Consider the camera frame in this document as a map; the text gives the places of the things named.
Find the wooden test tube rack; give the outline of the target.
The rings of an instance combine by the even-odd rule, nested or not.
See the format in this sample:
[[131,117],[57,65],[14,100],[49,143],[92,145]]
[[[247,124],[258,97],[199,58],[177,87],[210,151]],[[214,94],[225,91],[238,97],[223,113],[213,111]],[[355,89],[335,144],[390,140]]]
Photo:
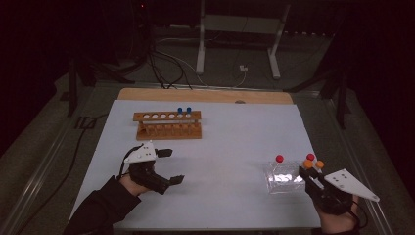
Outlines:
[[202,138],[202,113],[143,112],[135,113],[137,140],[178,140]]

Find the white metal stand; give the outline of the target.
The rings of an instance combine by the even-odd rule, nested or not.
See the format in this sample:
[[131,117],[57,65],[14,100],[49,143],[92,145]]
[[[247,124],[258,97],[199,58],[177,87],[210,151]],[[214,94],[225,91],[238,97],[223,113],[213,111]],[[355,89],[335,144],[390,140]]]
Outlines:
[[213,15],[206,13],[206,0],[201,0],[200,6],[200,36],[199,49],[196,62],[196,74],[202,75],[205,68],[205,33],[207,30],[217,30],[226,32],[247,32],[259,34],[273,34],[274,42],[267,49],[267,57],[274,79],[281,77],[279,65],[277,62],[276,52],[282,38],[287,17],[291,5],[285,4],[281,16],[277,19],[258,18],[258,17],[241,17],[230,15]]

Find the black stand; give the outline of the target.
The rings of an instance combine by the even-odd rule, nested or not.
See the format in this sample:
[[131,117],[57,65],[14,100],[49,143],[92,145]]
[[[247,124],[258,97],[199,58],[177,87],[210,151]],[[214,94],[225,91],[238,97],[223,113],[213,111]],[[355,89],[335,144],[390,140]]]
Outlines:
[[346,106],[346,93],[347,93],[347,74],[349,72],[348,66],[341,66],[337,69],[330,69],[315,75],[314,77],[294,86],[284,89],[284,92],[297,93],[303,89],[311,86],[312,84],[320,81],[325,81],[323,87],[319,92],[319,96],[322,99],[332,99],[334,95],[337,95],[336,106],[336,121],[341,129],[345,129],[345,113]]
[[96,83],[96,78],[93,71],[102,72],[110,79],[124,84],[132,84],[133,81],[126,79],[113,70],[105,67],[103,64],[94,61],[88,57],[86,58],[70,58],[69,59],[69,91],[64,93],[61,97],[63,101],[69,102],[68,116],[72,117],[78,106],[77,94],[77,79],[80,78],[87,86],[93,86]]

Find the white table sheet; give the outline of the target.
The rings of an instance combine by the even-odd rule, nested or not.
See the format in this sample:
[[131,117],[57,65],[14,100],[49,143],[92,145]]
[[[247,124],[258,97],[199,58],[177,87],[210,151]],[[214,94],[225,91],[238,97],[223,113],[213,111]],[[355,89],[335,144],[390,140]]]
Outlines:
[[137,145],[136,112],[192,109],[202,114],[203,134],[193,140],[157,140],[172,155],[156,172],[183,176],[164,194],[149,192],[117,224],[132,230],[249,230],[316,227],[319,218],[303,192],[269,194],[263,168],[281,155],[301,161],[312,151],[294,105],[114,101],[79,190],[83,201],[119,171]]

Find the person's left hand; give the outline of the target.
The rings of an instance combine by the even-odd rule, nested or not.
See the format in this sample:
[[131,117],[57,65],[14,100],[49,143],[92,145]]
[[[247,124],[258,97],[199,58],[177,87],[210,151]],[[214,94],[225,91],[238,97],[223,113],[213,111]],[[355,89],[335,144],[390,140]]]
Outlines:
[[122,176],[118,182],[134,197],[149,192],[148,188],[134,182],[129,174]]

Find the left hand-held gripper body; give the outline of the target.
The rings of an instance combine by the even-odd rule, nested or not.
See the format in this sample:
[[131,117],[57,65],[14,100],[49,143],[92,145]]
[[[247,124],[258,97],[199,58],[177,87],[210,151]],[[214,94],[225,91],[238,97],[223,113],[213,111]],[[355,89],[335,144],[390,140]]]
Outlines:
[[131,180],[150,190],[164,194],[170,186],[170,181],[155,172],[155,162],[158,158],[152,141],[133,147],[123,159],[128,164]]

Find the metal floor rail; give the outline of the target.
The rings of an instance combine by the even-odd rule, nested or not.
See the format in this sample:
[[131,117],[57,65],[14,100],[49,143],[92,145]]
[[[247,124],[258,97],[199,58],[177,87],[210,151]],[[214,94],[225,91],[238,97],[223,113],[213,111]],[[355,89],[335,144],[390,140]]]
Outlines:
[[389,156],[378,137],[372,123],[359,104],[346,103],[345,128],[336,120],[337,106],[332,100],[323,100],[329,123],[335,128],[346,161],[351,171],[380,198],[379,203],[365,200],[363,206],[368,210],[371,222],[368,227],[379,235],[397,235],[392,227],[390,199],[397,182]]
[[69,104],[58,96],[37,117],[0,158],[0,235],[19,230],[33,204],[53,160],[93,89],[80,89],[71,116]]

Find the person's right hand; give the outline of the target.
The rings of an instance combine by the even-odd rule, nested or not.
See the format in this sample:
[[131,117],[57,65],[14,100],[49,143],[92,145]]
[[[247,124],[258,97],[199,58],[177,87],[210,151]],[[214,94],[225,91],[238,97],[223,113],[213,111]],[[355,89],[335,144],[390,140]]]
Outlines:
[[360,235],[357,220],[350,213],[333,215],[323,212],[316,204],[314,207],[320,218],[320,227],[311,230],[311,235]]

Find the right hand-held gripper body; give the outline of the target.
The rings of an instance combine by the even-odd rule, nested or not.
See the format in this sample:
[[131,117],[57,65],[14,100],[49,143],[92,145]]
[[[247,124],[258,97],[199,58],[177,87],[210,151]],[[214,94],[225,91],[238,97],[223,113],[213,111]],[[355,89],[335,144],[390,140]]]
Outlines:
[[380,201],[375,193],[345,168],[328,175],[323,174],[323,177],[317,180],[322,186],[322,196],[310,198],[325,213],[340,215],[349,212],[354,196],[373,202]]

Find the clear plastic box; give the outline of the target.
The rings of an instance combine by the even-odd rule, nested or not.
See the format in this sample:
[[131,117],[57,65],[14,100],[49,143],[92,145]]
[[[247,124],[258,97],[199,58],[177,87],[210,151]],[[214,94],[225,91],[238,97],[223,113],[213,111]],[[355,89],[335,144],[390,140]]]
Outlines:
[[269,194],[293,193],[304,189],[305,183],[299,174],[299,162],[269,162],[263,166]]

